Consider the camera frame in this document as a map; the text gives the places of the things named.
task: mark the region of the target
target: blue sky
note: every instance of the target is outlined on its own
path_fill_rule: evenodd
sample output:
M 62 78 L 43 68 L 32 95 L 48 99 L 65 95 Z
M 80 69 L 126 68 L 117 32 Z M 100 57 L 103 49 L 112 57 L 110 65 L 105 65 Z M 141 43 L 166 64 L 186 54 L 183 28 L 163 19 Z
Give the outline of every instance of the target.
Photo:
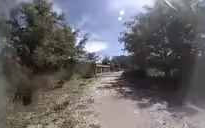
M 66 20 L 81 33 L 90 34 L 89 52 L 101 55 L 126 54 L 118 42 L 123 23 L 143 11 L 152 0 L 54 0 L 53 9 L 64 12 Z

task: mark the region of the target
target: dirt path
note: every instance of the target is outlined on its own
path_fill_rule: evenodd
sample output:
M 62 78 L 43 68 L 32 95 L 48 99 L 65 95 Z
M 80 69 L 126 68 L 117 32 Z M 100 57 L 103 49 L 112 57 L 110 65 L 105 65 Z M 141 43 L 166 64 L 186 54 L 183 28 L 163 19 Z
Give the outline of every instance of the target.
M 110 73 L 99 77 L 88 88 L 87 100 L 90 99 L 92 113 L 88 116 L 93 128 L 205 128 L 205 110 L 194 108 L 193 116 L 186 111 L 169 111 L 165 102 L 157 102 L 149 107 L 140 108 L 139 103 L 148 99 L 132 100 L 124 98 L 114 89 L 113 83 L 122 72 Z
M 205 128 L 204 108 L 188 104 L 172 110 L 164 101 L 136 98 L 145 90 L 115 87 L 131 84 L 120 82 L 121 74 L 74 80 L 45 92 L 36 110 L 11 113 L 8 124 L 12 128 Z

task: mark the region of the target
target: green tree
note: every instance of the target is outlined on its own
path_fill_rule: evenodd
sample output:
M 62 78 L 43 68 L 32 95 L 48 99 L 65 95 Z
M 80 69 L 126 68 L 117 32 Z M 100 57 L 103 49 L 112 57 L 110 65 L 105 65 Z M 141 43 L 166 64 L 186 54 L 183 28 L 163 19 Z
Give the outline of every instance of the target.
M 111 63 L 111 60 L 110 60 L 110 57 L 109 56 L 105 56 L 102 60 L 102 64 L 103 65 L 110 65 Z
M 11 11 L 9 44 L 21 64 L 35 71 L 65 67 L 77 54 L 77 32 L 65 22 L 64 15 L 52 11 L 45 0 L 22 3 Z
M 146 13 L 126 23 L 128 31 L 120 41 L 139 68 L 179 76 L 181 87 L 188 87 L 199 58 L 205 56 L 205 0 L 170 3 L 157 0 Z
M 97 62 L 99 59 L 100 59 L 100 57 L 95 52 L 91 52 L 91 53 L 86 54 L 87 61 Z

